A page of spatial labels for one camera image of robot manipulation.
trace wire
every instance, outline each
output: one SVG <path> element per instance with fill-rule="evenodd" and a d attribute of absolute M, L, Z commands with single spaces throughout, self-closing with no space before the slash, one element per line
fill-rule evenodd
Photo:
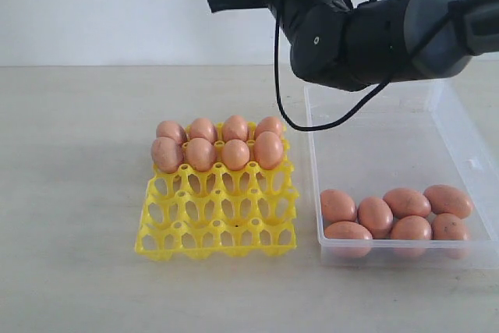
<path fill-rule="evenodd" d="M 409 54 L 409 57 L 402 63 L 398 64 L 393 71 L 387 75 L 387 77 L 381 81 L 374 89 L 372 89 L 365 97 L 363 97 L 350 111 L 343 115 L 340 119 L 318 126 L 300 126 L 295 124 L 286 114 L 281 100 L 281 89 L 279 85 L 279 24 L 281 22 L 281 10 L 277 9 L 275 17 L 275 35 L 274 35 L 274 81 L 275 81 L 275 95 L 278 103 L 278 108 L 281 113 L 282 118 L 294 129 L 301 132 L 315 132 L 318 130 L 331 129 L 336 126 L 340 126 L 351 117 L 354 116 L 368 101 L 375 97 L 380 91 L 382 91 L 388 84 L 393 80 L 395 75 L 406 65 L 408 65 L 433 39 L 434 37 L 447 25 L 451 20 L 451 15 L 446 13 L 445 16 L 441 17 L 431 29 L 423 36 L 422 40 L 414 47 L 414 49 Z"/>

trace egg tray cup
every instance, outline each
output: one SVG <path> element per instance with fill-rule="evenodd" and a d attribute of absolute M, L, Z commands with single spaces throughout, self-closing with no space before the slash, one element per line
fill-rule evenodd
<path fill-rule="evenodd" d="M 218 139 L 222 125 L 216 125 Z M 138 254 L 151 260 L 170 260 L 176 253 L 205 259 L 212 253 L 244 257 L 252 250 L 262 250 L 277 257 L 296 248 L 292 220 L 299 193 L 292 185 L 289 142 L 281 138 L 281 164 L 262 169 L 253 160 L 251 139 L 256 123 L 248 126 L 252 156 L 240 171 L 230 171 L 221 163 L 224 142 L 220 140 L 215 143 L 218 160 L 207 172 L 183 164 L 177 172 L 163 173 L 153 165 L 136 237 Z"/>

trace egg tray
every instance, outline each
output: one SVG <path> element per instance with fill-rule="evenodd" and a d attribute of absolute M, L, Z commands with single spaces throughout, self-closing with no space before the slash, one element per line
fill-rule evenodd
<path fill-rule="evenodd" d="M 222 125 L 217 124 L 218 139 Z M 169 260 L 176 253 L 204 259 L 215 252 L 244 257 L 262 250 L 276 257 L 296 248 L 292 220 L 299 193 L 292 185 L 289 142 L 281 138 L 282 163 L 262 169 L 253 160 L 255 127 L 249 123 L 252 160 L 241 171 L 230 171 L 221 162 L 220 140 L 215 143 L 218 161 L 207 172 L 183 164 L 167 174 L 153 165 L 136 237 L 138 254 L 151 260 Z"/>

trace robotic arm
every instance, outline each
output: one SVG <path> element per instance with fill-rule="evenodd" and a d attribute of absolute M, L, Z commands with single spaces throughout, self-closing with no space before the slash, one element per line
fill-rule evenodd
<path fill-rule="evenodd" d="M 268 8 L 291 45 L 293 73 L 347 91 L 378 84 L 344 122 L 390 82 L 447 78 L 473 56 L 499 51 L 499 0 L 207 0 L 212 12 Z"/>

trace plastic egg tray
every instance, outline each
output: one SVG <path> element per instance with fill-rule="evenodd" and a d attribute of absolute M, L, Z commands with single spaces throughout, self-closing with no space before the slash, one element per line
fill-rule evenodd
<path fill-rule="evenodd" d="M 222 125 L 217 124 L 218 139 Z M 296 248 L 292 220 L 299 194 L 292 185 L 289 142 L 282 137 L 283 162 L 264 170 L 253 160 L 256 124 L 248 125 L 252 158 L 241 171 L 230 171 L 221 163 L 224 142 L 220 140 L 215 143 L 218 161 L 210 171 L 197 172 L 183 164 L 167 174 L 153 165 L 136 237 L 137 253 L 169 260 L 175 253 L 204 259 L 215 252 L 244 257 L 262 250 L 276 257 Z"/>

